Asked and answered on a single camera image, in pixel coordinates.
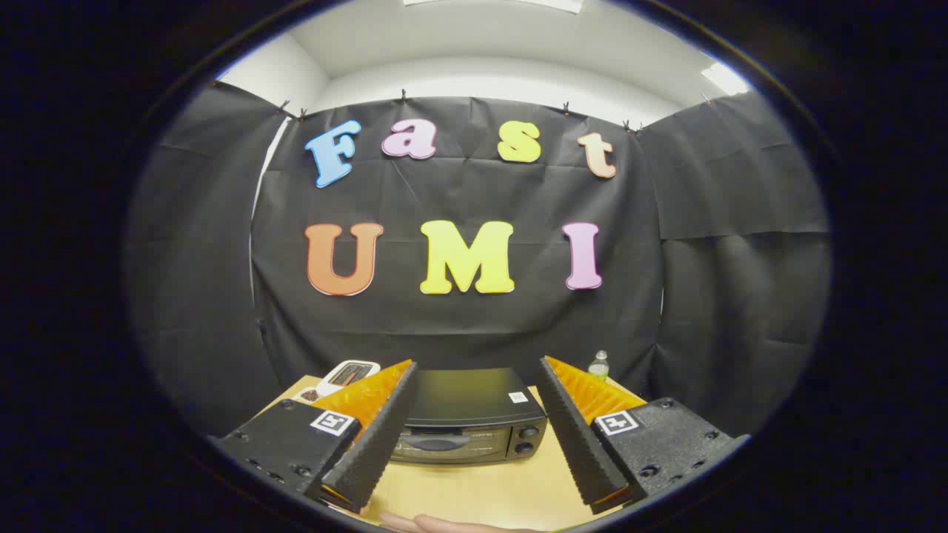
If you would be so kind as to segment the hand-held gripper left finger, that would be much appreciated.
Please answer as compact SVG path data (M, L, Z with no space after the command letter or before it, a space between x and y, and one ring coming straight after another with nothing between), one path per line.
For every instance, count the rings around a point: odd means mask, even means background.
M281 399L216 440L275 489L358 513L370 500L418 388L405 360L316 400Z

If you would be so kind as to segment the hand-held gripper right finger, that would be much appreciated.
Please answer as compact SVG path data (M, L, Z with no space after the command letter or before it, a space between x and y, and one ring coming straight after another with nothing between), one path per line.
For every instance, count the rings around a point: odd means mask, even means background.
M551 357L539 361L536 389L580 497L595 514L664 498L749 440L677 399L646 401Z

